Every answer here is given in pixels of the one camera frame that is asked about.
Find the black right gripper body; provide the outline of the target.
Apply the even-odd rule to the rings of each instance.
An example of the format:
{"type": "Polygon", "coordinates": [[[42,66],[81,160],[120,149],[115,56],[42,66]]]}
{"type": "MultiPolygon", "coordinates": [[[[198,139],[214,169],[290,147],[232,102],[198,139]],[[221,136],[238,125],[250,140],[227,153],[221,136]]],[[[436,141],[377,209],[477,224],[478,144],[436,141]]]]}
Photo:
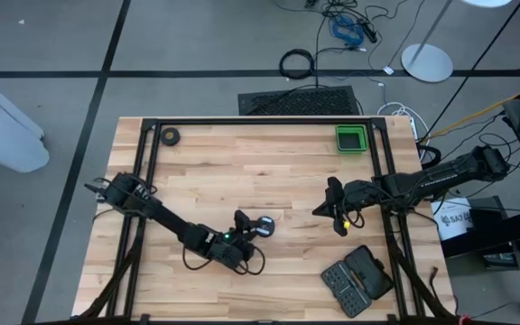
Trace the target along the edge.
{"type": "Polygon", "coordinates": [[[333,229],[341,237],[350,227],[363,228],[366,224],[362,209],[378,203],[379,192],[370,181],[351,181],[345,186],[336,177],[327,179],[326,201],[335,209],[333,229]]]}

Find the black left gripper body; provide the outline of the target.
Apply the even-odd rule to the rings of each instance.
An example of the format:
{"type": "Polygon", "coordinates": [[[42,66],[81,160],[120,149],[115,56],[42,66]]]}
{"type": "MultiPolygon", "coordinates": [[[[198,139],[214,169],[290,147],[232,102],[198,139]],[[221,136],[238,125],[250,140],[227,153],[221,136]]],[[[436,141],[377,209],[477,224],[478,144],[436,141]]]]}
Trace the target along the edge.
{"type": "Polygon", "coordinates": [[[228,232],[218,232],[207,227],[210,234],[207,240],[209,248],[205,256],[235,272],[247,272],[248,261],[254,255],[255,246],[252,244],[253,238],[246,238],[248,231],[244,230],[244,223],[251,220],[244,212],[235,212],[235,226],[228,232]]]}

